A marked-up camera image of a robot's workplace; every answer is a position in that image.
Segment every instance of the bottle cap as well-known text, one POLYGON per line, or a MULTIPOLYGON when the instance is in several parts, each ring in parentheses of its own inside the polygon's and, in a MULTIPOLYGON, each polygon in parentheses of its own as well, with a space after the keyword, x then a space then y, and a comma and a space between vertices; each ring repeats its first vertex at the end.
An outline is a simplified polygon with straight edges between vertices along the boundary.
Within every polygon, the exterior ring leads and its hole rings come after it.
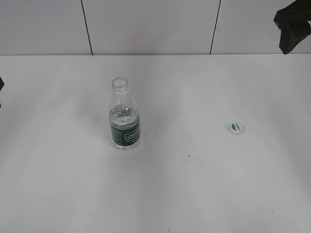
POLYGON ((228 131, 232 135, 239 136, 244 133, 245 128, 242 124, 234 122, 234 123, 230 123, 228 127, 228 131))

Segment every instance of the plastic water bottle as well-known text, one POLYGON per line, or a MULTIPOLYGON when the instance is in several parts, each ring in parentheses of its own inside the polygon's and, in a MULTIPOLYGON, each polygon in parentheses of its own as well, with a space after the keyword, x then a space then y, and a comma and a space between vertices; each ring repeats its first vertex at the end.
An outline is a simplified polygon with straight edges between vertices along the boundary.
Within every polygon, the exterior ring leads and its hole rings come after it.
POLYGON ((131 150, 139 144, 139 114, 137 104, 129 93, 128 81, 112 81, 109 121, 114 145, 120 150, 131 150))

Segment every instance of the table surface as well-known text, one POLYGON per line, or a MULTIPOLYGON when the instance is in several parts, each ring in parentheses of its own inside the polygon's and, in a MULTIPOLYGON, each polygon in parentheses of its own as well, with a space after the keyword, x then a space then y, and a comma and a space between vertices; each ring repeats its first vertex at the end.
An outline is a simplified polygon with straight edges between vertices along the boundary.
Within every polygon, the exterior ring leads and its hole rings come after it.
POLYGON ((311 55, 0 57, 0 232, 310 233, 311 55), (141 144, 112 146, 126 77, 141 144), (225 128, 238 121, 241 136, 225 128))

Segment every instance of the white tile wall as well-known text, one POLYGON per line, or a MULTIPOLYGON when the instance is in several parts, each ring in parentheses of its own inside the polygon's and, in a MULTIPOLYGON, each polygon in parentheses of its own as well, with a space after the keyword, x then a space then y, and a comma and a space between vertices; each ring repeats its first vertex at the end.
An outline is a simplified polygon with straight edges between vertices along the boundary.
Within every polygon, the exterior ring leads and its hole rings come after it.
POLYGON ((219 0, 83 0, 94 54, 208 54, 219 0))
POLYGON ((0 55, 90 54, 79 0, 0 0, 0 55))
MULTIPOLYGON (((209 54, 219 1, 83 3, 94 54, 209 54)), ((212 54, 281 53, 273 19, 293 1, 222 0, 212 54)), ((91 54, 81 0, 0 0, 0 55, 28 54, 91 54)))

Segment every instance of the green label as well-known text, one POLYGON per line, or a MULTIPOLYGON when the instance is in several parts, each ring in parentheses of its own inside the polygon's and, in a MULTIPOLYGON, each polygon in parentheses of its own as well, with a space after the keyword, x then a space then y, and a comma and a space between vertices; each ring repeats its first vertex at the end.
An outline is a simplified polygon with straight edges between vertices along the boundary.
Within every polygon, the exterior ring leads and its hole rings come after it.
POLYGON ((111 126, 112 139, 121 146, 130 146, 139 140, 139 120, 135 126, 126 130, 119 130, 111 126))

